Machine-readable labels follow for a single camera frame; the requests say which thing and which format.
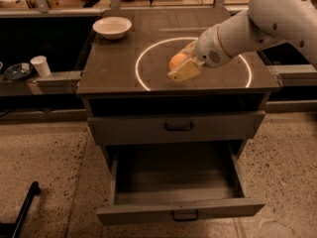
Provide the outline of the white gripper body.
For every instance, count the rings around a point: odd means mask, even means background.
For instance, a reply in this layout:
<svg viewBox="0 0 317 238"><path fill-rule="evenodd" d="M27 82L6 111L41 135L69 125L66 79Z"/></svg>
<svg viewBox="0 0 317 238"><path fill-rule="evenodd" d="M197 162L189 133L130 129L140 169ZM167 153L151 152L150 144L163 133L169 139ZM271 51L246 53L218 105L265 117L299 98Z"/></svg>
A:
<svg viewBox="0 0 317 238"><path fill-rule="evenodd" d="M218 36L219 25L204 31L197 39L193 53L206 67L216 68L232 58L224 51Z"/></svg>

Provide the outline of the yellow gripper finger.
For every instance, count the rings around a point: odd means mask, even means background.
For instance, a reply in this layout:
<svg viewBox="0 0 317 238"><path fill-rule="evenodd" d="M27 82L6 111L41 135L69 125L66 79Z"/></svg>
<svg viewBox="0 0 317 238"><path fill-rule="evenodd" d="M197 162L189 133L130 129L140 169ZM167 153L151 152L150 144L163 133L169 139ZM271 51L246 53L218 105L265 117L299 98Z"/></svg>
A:
<svg viewBox="0 0 317 238"><path fill-rule="evenodd" d="M191 42L188 44L185 48L183 48L180 52L182 54L186 54L188 56L194 56L195 55L195 46L196 46L196 41Z"/></svg>
<svg viewBox="0 0 317 238"><path fill-rule="evenodd" d="M167 74L173 81L181 82L201 73L202 62L197 59L185 59L182 64Z"/></svg>

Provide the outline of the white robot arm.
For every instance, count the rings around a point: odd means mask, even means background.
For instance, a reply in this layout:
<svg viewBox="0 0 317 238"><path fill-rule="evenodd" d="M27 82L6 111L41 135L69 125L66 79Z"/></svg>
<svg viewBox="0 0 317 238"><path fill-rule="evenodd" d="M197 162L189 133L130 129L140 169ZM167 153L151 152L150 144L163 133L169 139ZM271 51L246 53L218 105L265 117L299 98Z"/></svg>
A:
<svg viewBox="0 0 317 238"><path fill-rule="evenodd" d="M249 8L204 31L169 62L168 76L184 81L245 52L280 42L294 46L317 63L317 9L310 0L250 0Z"/></svg>

